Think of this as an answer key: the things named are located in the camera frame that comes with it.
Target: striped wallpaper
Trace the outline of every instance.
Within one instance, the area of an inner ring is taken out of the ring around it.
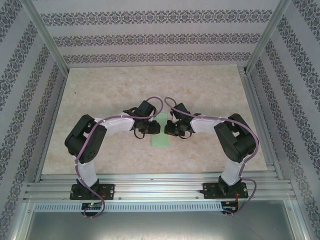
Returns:
[[[244,67],[278,0],[35,0],[69,67]]]
[[[0,2],[0,240],[33,182],[65,77],[18,0]]]
[[[320,239],[320,1],[293,0],[250,73],[282,173]]]

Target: cable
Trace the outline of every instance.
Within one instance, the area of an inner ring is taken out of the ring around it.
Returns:
[[[137,136],[136,130],[133,130],[133,134],[134,134],[134,136],[135,136],[137,139],[144,139],[144,138],[145,138],[145,133],[144,133],[144,132],[142,133],[142,137],[138,137],[138,136]]]
[[[85,186],[91,193],[93,193],[95,196],[97,196],[102,204],[103,204],[103,208],[100,212],[98,212],[96,215],[94,216],[87,216],[86,215],[86,211],[88,210],[88,208],[86,208],[84,211],[83,211],[83,215],[85,218],[89,218],[89,219],[93,219],[93,218],[96,218],[98,216],[100,216],[106,209],[106,203],[103,199],[103,197],[101,197],[98,193],[96,193],[94,190],[92,190],[81,178],[81,175],[80,175],[80,172],[79,172],[79,167],[78,167],[78,164],[79,164],[79,159],[81,157],[81,155],[84,153],[85,149],[86,149],[86,146],[92,136],[92,134],[94,133],[94,131],[96,130],[96,128],[101,124],[103,123],[104,121],[107,121],[107,120],[110,120],[110,119],[119,119],[119,118],[128,118],[128,119],[150,119],[150,118],[154,118],[156,117],[159,113],[161,113],[162,109],[164,108],[164,102],[161,100],[161,98],[157,97],[157,96],[152,96],[152,97],[149,97],[146,101],[149,101],[151,99],[158,99],[160,102],[161,102],[161,108],[159,111],[157,111],[154,115],[151,115],[151,116],[129,116],[129,115],[126,115],[126,116],[122,116],[122,115],[117,115],[117,116],[109,116],[109,117],[106,117],[100,121],[98,121],[94,126],[93,128],[91,129],[90,133],[88,134],[79,154],[76,156],[74,162],[75,162],[75,172],[76,172],[76,175],[78,176],[78,179],[80,181],[80,183]]]
[[[181,139],[189,139],[189,138],[191,138],[191,136],[192,136],[192,132],[190,132],[190,136],[188,136],[188,137],[182,137],[182,136],[179,135],[179,138],[181,138]]]
[[[235,192],[235,201],[236,201],[236,206],[235,207],[237,208],[237,207],[239,207],[239,194],[238,194],[237,191]]]
[[[184,114],[184,115],[189,116],[189,117],[197,118],[197,119],[211,119],[211,120],[220,120],[220,121],[225,121],[225,122],[234,123],[234,124],[237,124],[237,125],[243,127],[244,129],[246,129],[246,130],[252,135],[252,137],[253,137],[253,139],[254,139],[254,142],[255,142],[255,150],[254,150],[253,154],[251,154],[246,160],[243,161],[243,164],[242,164],[242,166],[241,166],[241,168],[240,168],[240,171],[239,171],[239,177],[240,177],[242,180],[253,182],[253,184],[254,184],[254,189],[253,189],[253,191],[252,191],[251,196],[250,196],[249,199],[245,202],[245,204],[242,206],[242,208],[240,208],[240,209],[239,209],[237,212],[235,212],[233,215],[238,214],[239,212],[242,211],[243,208],[246,207],[246,205],[247,205],[247,204],[250,202],[250,200],[254,197],[254,194],[255,194],[255,192],[256,192],[256,190],[257,190],[257,183],[256,183],[255,180],[253,180],[253,179],[251,179],[251,178],[244,178],[244,177],[242,177],[242,172],[244,171],[244,168],[245,168],[245,166],[246,166],[246,163],[247,163],[249,160],[251,160],[251,159],[257,154],[257,152],[258,152],[258,150],[259,150],[259,140],[258,140],[257,136],[255,135],[255,133],[254,133],[248,126],[244,125],[244,124],[241,123],[241,122],[238,122],[238,121],[236,121],[236,120],[232,120],[232,119],[229,119],[229,118],[224,118],[224,117],[200,116],[200,115],[189,114],[189,113],[180,111],[180,110],[174,108],[173,106],[171,106],[171,105],[167,102],[168,99],[171,100],[171,101],[173,101],[175,105],[177,105],[177,102],[176,102],[172,97],[168,97],[168,96],[167,96],[166,98],[164,98],[165,104],[167,104],[172,110],[175,110],[175,111],[178,112],[178,113]]]

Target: green block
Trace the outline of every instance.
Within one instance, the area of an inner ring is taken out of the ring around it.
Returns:
[[[153,118],[160,126],[161,130],[159,134],[151,135],[151,147],[168,147],[169,136],[165,134],[165,126],[167,125],[168,113],[160,113],[158,116]]]

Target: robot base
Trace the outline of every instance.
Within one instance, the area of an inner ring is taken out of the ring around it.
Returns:
[[[99,198],[85,188],[77,179],[77,184],[71,187],[70,200],[99,200]],[[99,184],[99,180],[91,186],[104,200],[113,200],[115,195],[114,184]]]
[[[249,197],[247,185],[241,181],[233,186],[229,186],[225,192],[222,191],[220,179],[219,182],[205,182],[202,184],[202,187],[203,190],[200,193],[203,194],[204,199],[235,199],[236,194],[239,199],[247,199]]]

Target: table surface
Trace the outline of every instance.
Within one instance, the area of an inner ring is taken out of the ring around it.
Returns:
[[[80,117],[118,115],[151,97],[174,98],[191,113],[228,117],[240,114],[255,126],[236,65],[72,68],[46,154],[42,174],[75,174],[64,145]],[[158,109],[160,103],[152,100]],[[169,107],[163,108],[169,113]],[[152,147],[151,136],[118,132],[103,141],[95,161],[99,174],[222,172],[227,157],[216,135],[169,136],[170,146]],[[267,170],[261,149],[245,170]]]

